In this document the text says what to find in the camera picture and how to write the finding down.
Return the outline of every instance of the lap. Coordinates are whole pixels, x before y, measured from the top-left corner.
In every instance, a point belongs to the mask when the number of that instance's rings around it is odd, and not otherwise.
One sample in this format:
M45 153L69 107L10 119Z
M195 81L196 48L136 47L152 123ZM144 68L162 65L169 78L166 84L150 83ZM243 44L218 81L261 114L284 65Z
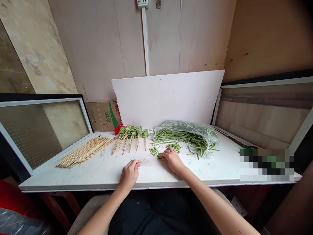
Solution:
M177 189L131 191L113 216L109 234L195 234L201 230Z

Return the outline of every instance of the white table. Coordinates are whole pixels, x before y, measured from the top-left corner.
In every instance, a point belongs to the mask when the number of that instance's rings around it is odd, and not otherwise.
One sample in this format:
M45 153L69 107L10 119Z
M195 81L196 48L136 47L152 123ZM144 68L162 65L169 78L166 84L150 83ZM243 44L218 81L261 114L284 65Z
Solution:
M113 132L97 132L88 137L82 144L97 136L108 136L113 138ZM227 185L248 185L248 184L284 184L294 183L301 179L301 175L294 173L294 181L240 181L240 146L217 132L220 145L219 151L212 151L213 155L209 159L197 156L188 156L187 144L180 143L182 152L179 154L184 164L196 174L208 186ZM55 167L60 160L56 160L46 166L38 173L19 185L24 192L52 192L52 191L100 191L113 190L117 187L122 168L132 159L142 160L139 168L139 177L134 189L155 189L155 188L177 188L188 187L187 184L175 173L173 173L165 162L157 160L149 152L152 138L148 137L147 151L144 150L143 138L141 138L140 148L135 153L135 139L131 153L122 155L122 147L111 155L114 144L111 144L102 152L96 154L86 163L75 166L72 169ZM163 152L166 145L159 148Z

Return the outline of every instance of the wall switch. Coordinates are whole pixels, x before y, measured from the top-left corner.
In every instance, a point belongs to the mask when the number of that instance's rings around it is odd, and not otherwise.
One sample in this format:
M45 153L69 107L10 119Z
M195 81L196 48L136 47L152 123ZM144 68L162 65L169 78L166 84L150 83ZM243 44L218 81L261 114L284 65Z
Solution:
M142 7L149 8L149 1L148 0L137 0L137 6L138 6L138 9L140 9Z

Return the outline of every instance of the white board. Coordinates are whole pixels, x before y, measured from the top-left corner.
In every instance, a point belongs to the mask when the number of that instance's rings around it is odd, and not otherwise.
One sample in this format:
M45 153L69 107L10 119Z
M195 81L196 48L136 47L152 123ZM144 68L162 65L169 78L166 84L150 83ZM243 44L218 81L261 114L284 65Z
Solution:
M210 123L225 70L112 79L123 124Z

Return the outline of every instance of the bundle of skewers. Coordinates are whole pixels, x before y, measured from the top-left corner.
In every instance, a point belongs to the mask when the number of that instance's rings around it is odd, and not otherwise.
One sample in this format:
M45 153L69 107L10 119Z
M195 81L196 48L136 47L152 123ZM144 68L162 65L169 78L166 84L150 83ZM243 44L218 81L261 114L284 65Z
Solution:
M114 137L111 140L109 140L108 137L93 138L83 146L76 148L74 151L68 153L65 157L62 158L62 161L56 165L56 167L73 168L78 164L83 164L97 153L104 150L107 146L112 144L116 139L117 137Z
M115 153L117 147L123 146L123 154L125 153L125 150L129 152L131 151L132 144L134 142L135 138L138 138L137 144L136 144L136 153L138 148L140 147L140 138L144 138L144 149L146 150L146 137L148 137L148 130L142 130L142 126L123 126L120 129L119 132L119 138L117 140L117 143L112 151L112 155Z

